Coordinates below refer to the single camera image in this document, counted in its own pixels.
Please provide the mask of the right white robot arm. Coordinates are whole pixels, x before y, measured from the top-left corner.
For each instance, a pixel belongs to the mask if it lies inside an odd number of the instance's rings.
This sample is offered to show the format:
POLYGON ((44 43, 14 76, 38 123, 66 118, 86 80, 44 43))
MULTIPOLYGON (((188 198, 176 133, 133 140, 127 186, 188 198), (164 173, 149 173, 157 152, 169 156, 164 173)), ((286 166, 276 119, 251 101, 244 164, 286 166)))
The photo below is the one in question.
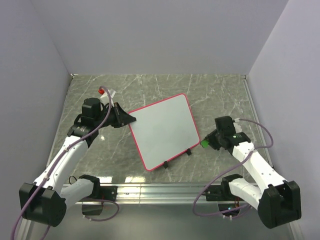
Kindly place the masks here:
POLYGON ((302 217, 301 191, 295 181, 287 181, 260 155, 258 148, 244 132, 237 132, 238 119, 230 116, 215 118, 216 129, 205 137, 208 145, 227 150, 239 166, 244 166, 256 185, 241 175, 224 175, 220 193, 226 200, 240 198, 257 210, 262 223, 269 229, 302 217))

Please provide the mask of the right black whiteboard foot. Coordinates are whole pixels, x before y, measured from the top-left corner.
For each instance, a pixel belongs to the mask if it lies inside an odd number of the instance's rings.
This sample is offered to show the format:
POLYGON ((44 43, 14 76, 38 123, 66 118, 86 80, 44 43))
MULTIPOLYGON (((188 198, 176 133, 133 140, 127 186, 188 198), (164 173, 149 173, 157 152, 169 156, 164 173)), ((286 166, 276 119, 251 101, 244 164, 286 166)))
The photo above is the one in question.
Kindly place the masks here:
POLYGON ((191 149, 188 148, 185 153, 186 153, 188 156, 190 156, 190 155, 192 154, 191 149))

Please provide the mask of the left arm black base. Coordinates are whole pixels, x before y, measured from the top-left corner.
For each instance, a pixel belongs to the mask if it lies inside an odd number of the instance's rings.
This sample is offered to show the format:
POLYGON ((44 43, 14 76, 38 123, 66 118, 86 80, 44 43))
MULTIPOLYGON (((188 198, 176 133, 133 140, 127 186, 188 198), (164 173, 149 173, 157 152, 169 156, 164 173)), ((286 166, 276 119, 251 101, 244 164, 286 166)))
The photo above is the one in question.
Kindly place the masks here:
POLYGON ((99 187, 97 194, 89 195, 83 197, 82 201, 101 201, 101 200, 109 200, 112 202, 116 201, 117 198, 118 187, 115 185, 103 185, 99 187))

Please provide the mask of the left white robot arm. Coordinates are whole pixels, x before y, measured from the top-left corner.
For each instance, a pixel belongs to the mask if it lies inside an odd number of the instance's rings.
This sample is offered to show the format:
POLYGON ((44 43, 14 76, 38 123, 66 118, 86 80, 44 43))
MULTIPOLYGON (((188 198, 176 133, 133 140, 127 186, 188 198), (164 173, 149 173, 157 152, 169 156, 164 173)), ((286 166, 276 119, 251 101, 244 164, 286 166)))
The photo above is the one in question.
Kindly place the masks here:
POLYGON ((116 102, 102 103, 98 98, 84 100, 81 113, 67 132, 64 143, 43 173, 33 183, 19 189, 21 216, 51 227, 58 226, 69 207, 87 198, 101 200, 100 179, 84 174, 68 187, 65 181, 99 135, 99 129, 121 128, 137 119, 116 102))

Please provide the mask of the aluminium mounting rail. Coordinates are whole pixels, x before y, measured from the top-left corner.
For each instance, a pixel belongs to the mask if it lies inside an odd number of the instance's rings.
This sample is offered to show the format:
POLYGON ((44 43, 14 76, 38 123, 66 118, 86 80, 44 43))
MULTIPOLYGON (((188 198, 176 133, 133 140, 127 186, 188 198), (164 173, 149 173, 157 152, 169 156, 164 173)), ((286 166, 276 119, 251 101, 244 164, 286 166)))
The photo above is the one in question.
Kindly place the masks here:
MULTIPOLYGON (((196 183, 102 183, 102 186, 117 186, 115 202, 119 205, 192 205, 204 185, 196 183)), ((75 195, 72 203, 98 202, 81 200, 82 193, 75 195)))

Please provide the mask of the green whiteboard eraser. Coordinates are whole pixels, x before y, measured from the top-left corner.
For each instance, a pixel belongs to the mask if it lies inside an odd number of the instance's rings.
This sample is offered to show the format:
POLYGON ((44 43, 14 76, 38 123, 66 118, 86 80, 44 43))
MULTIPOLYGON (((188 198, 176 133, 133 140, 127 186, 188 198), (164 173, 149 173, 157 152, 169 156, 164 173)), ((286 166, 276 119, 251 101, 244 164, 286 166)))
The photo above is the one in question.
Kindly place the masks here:
POLYGON ((203 148, 207 148, 209 146, 209 142, 207 140, 202 140, 200 142, 200 145, 203 147, 203 148))

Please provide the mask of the pink-framed whiteboard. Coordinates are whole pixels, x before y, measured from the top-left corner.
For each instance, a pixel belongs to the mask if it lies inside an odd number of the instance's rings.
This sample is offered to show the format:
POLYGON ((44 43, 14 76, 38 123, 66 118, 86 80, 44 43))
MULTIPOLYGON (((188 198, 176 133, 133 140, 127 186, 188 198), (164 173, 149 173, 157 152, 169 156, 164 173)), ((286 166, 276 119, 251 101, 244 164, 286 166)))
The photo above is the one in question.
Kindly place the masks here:
POLYGON ((166 165, 200 143, 199 131, 184 93, 129 112, 129 124, 140 159, 147 171, 166 165))

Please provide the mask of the left black whiteboard foot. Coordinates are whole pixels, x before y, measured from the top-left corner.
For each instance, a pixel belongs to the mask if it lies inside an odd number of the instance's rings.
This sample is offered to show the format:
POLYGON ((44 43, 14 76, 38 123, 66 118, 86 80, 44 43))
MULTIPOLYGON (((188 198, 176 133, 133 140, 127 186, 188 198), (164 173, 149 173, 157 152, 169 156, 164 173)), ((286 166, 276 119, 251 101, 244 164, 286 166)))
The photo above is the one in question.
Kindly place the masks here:
POLYGON ((163 163, 163 167, 165 168, 165 169, 167 169, 168 168, 168 162, 167 161, 165 161, 164 163, 163 163))

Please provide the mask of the black whiteboard foot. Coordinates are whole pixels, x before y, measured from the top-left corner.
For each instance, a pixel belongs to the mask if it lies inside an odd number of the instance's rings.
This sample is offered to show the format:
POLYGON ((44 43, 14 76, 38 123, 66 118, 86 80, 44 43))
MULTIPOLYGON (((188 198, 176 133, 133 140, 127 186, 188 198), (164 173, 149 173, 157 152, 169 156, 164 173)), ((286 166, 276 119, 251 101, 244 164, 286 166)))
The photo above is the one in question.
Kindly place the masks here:
POLYGON ((167 169, 168 168, 168 162, 167 161, 165 161, 164 163, 163 163, 163 167, 165 168, 165 169, 167 169))
POLYGON ((190 155, 192 154, 191 149, 188 148, 185 153, 186 153, 188 156, 190 156, 190 155))

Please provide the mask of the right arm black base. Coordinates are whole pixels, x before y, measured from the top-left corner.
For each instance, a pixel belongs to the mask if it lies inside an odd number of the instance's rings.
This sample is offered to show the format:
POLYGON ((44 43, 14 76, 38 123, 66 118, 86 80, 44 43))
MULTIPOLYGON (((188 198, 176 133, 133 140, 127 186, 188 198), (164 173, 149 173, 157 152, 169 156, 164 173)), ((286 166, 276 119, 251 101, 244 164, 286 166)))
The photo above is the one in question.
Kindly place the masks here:
POLYGON ((211 185, 202 194, 207 202, 234 201, 236 197, 222 185, 211 185))

